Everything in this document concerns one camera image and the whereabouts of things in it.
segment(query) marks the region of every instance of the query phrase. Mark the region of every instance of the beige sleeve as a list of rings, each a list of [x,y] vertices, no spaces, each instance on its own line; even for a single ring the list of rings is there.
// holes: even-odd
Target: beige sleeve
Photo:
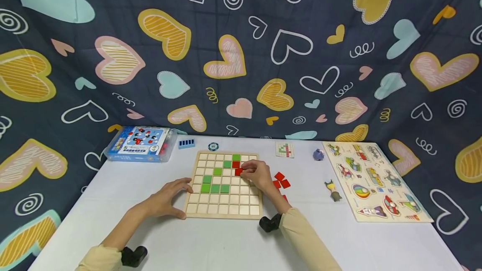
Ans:
[[[117,271],[121,264],[117,248],[99,245],[89,249],[75,271]]]
[[[310,271],[341,271],[308,220],[296,208],[282,215],[279,224],[285,239],[291,243]]]

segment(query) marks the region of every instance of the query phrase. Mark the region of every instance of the hand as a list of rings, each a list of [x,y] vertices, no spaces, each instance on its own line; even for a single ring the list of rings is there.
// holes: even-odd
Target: hand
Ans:
[[[264,161],[246,161],[241,167],[244,169],[241,177],[251,180],[265,194],[270,188],[274,188],[269,166]]]
[[[172,207],[172,198],[182,189],[193,193],[190,178],[181,178],[173,182],[166,183],[158,192],[152,194],[146,200],[136,205],[146,217],[162,217],[175,216],[182,220],[186,218],[186,214],[182,210]]]

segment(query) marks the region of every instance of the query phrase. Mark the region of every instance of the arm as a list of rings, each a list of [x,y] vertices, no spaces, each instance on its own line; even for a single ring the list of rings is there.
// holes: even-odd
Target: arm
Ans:
[[[286,240],[301,256],[311,271],[341,271],[330,251],[318,237],[308,220],[286,201],[273,185],[269,166],[264,161],[250,160],[241,166],[241,177],[250,179],[282,214],[279,225]]]
[[[171,201],[182,189],[192,192],[190,178],[169,182],[162,189],[130,208],[99,246],[92,247],[76,271],[115,271],[121,267],[121,253],[137,227],[148,217],[171,215],[182,220],[186,214],[172,207]]]

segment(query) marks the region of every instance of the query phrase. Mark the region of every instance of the blue block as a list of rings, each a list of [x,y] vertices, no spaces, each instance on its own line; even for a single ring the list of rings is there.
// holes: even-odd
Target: blue block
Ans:
[[[196,146],[194,144],[194,140],[184,140],[184,141],[179,141],[179,149],[182,148],[192,148]]]

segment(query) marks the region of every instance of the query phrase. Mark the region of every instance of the white table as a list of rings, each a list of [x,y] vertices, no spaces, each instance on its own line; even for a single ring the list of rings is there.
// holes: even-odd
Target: white table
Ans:
[[[217,142],[220,151],[258,153],[272,175],[281,171],[291,187],[281,189],[291,205],[307,217],[340,267],[345,271],[462,271],[431,224],[357,223],[343,199],[333,202],[324,183],[338,180],[326,157],[314,161],[319,141],[291,141],[295,158],[275,156],[275,141],[262,138],[223,138],[180,135],[196,147],[175,150],[168,163],[107,161],[63,223],[32,264],[31,271],[73,270],[90,247],[98,245],[128,208],[157,191],[165,182],[192,173],[196,153]],[[175,200],[183,208],[185,194]],[[264,215],[275,210],[264,198]],[[143,245],[148,256],[137,270],[306,270],[281,232],[264,233],[258,221],[146,220],[128,243]],[[123,267],[123,270],[134,270]]]

